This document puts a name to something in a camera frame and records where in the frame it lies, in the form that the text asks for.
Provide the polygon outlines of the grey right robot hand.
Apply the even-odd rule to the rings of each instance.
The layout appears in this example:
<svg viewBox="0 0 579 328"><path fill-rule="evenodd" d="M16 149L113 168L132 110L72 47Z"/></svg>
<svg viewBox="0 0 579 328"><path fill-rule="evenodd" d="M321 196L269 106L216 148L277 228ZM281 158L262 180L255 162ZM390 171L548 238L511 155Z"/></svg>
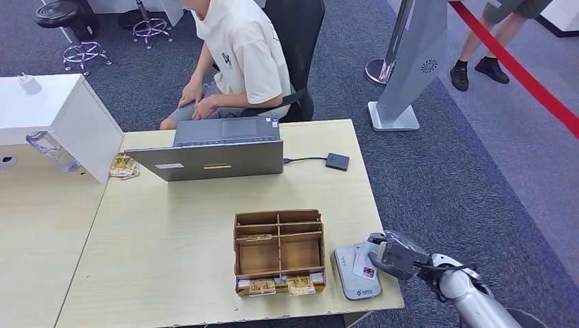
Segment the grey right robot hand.
<svg viewBox="0 0 579 328"><path fill-rule="evenodd" d="M398 280L411 279L421 270L419 265L428 264L430 260L430 255L421 246L400 232L374 232L367 241L378 246L375 251L368 252L371 263Z"/></svg>

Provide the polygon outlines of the person's right hand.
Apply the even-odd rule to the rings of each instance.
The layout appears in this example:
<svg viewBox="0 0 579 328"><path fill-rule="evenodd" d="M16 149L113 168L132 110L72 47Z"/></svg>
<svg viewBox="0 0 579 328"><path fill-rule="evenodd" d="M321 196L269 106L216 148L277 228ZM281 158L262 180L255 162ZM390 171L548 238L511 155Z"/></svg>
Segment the person's right hand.
<svg viewBox="0 0 579 328"><path fill-rule="evenodd" d="M179 100L178 108L182 108L190 103L197 103L203 97L202 81L192 78L182 90L182 97Z"/></svg>

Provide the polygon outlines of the person's left hand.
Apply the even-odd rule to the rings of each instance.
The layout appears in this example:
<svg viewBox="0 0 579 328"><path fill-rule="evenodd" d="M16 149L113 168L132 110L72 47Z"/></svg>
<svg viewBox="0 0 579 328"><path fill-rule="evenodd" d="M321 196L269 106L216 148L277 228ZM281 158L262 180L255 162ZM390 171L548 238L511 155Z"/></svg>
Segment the person's left hand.
<svg viewBox="0 0 579 328"><path fill-rule="evenodd" d="M204 120L209 118L216 110L218 104L216 102L216 95L211 95L197 101L194 105L192 119Z"/></svg>

